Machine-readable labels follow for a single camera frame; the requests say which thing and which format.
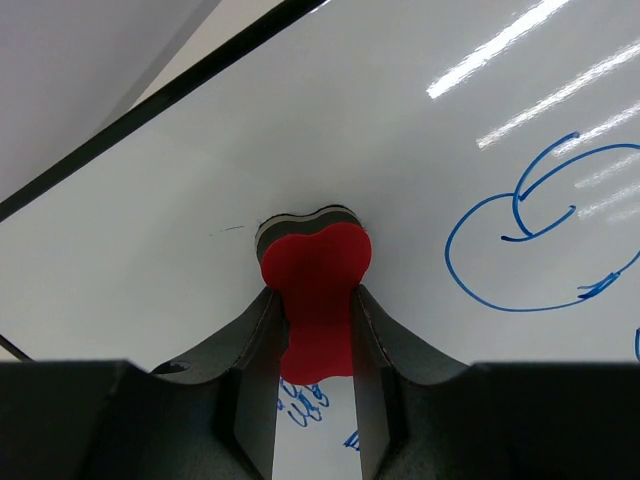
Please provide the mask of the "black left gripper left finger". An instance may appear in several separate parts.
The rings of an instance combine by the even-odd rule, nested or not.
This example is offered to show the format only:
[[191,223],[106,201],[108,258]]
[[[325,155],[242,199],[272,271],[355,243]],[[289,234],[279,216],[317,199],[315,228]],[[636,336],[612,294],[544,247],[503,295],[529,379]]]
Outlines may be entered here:
[[264,288],[244,312],[151,374],[185,385],[213,385],[212,433],[255,479],[273,475],[276,400],[288,327],[280,295]]

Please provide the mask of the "white whiteboard black frame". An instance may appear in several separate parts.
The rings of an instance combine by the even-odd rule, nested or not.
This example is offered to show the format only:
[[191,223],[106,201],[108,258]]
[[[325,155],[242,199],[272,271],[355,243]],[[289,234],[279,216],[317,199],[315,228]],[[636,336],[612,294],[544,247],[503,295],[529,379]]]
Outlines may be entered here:
[[[424,395],[438,479],[638,477],[635,1],[286,1],[4,201],[2,477],[255,479],[217,388],[151,371],[327,205],[468,366]],[[270,479],[365,479],[353,375],[277,393]]]

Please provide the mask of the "red whiteboard eraser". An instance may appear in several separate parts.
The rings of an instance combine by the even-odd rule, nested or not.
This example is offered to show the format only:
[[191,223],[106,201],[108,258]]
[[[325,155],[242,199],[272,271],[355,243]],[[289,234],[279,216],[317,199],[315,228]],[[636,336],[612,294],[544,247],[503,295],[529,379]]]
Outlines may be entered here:
[[354,212],[327,205],[275,215],[259,226],[255,250],[289,325],[281,377],[308,385],[352,376],[351,295],[372,260],[369,234]]

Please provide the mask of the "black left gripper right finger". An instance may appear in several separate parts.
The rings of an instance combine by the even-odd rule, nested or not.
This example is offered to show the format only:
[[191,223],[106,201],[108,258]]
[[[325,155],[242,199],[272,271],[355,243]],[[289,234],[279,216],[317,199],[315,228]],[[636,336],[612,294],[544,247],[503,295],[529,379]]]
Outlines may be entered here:
[[468,366],[389,315],[363,285],[351,296],[351,358],[365,479],[438,479],[424,395]]

